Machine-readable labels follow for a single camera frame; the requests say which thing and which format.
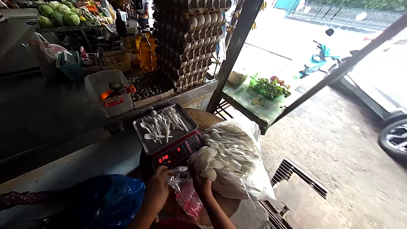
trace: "blue plastic bag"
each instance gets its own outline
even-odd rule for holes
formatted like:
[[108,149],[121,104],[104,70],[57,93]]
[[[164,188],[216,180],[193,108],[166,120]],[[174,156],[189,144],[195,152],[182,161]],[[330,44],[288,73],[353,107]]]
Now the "blue plastic bag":
[[140,208],[146,186],[132,177],[114,174],[96,176],[73,188],[76,212],[87,229],[121,229]]

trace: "digital scale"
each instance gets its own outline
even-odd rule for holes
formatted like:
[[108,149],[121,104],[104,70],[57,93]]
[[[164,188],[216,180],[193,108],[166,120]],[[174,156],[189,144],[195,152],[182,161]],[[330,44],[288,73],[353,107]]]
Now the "digital scale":
[[[171,126],[170,135],[172,138],[168,138],[168,143],[165,143],[164,138],[161,138],[162,144],[159,142],[154,143],[154,141],[144,138],[144,135],[148,132],[140,126],[140,122],[143,118],[151,116],[150,114],[133,121],[134,129],[144,148],[144,153],[147,155],[148,160],[151,161],[151,166],[154,171],[162,165],[167,166],[169,169],[180,165],[188,159],[193,152],[198,151],[204,145],[202,136],[197,131],[198,124],[179,104],[176,103],[170,107],[174,108],[180,115],[188,132],[173,129]],[[162,110],[163,109],[157,110],[157,114],[161,113]]]
[[204,141],[202,140],[201,134],[197,130],[194,130],[153,154],[151,156],[151,165],[154,171],[162,165],[172,169],[188,159],[193,152],[198,151],[203,145]]

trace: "plastic bag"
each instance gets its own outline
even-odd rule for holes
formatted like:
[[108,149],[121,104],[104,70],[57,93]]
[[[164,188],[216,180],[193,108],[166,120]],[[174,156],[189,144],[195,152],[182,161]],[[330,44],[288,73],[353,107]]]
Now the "plastic bag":
[[55,60],[58,52],[56,46],[50,44],[41,34],[33,33],[30,40],[30,47],[37,57],[42,74],[46,77],[55,78],[57,75]]
[[232,199],[276,199],[261,159],[260,130],[255,122],[232,119],[216,123],[202,137],[224,165],[215,170],[213,190]]
[[193,218],[198,217],[202,209],[202,202],[194,189],[188,167],[174,168],[173,176],[168,179],[168,184],[175,189],[175,197],[182,209]]
[[121,174],[96,176],[69,190],[84,228],[126,228],[140,208],[146,186]]

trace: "table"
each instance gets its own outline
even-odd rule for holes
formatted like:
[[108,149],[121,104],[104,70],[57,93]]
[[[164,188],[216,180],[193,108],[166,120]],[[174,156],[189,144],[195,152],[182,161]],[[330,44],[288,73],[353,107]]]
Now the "table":
[[[205,129],[207,129],[208,127],[215,123],[223,121],[223,119],[202,110],[196,110],[191,108],[187,108],[185,110],[188,112],[191,118],[194,119],[195,122],[199,125],[198,130],[200,132],[204,131]],[[230,218],[239,208],[240,200],[223,197],[216,191],[212,192],[213,196],[215,197],[218,204],[221,206],[222,210]],[[170,214],[171,216],[178,219],[182,219],[184,221],[188,221],[198,225],[205,226],[212,225],[205,208],[202,208],[198,218],[196,219],[193,219],[192,217],[187,215],[185,211],[178,205],[177,200],[175,198],[175,190],[172,188],[170,188],[169,195],[163,207],[163,210]]]
[[273,121],[302,94],[294,90],[295,86],[291,86],[289,90],[291,95],[287,98],[279,96],[268,99],[249,87],[250,79],[248,77],[242,84],[226,82],[221,96],[250,120],[256,122],[261,134],[265,135]]

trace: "scale keypad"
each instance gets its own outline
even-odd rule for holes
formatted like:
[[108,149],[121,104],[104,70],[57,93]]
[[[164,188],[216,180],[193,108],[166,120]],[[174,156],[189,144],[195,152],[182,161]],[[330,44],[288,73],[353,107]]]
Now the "scale keypad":
[[184,143],[189,154],[198,151],[204,145],[201,136],[197,134],[188,139],[187,141],[185,141]]

